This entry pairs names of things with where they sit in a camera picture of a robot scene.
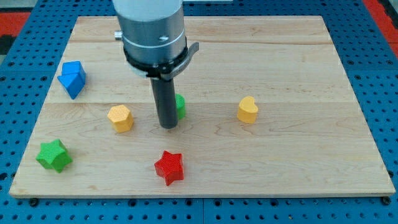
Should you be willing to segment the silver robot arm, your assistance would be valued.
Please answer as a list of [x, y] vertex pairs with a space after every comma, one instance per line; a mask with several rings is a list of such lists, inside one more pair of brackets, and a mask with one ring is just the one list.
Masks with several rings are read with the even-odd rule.
[[126, 60], [143, 77], [169, 81], [199, 50], [187, 46], [182, 0], [113, 0]]

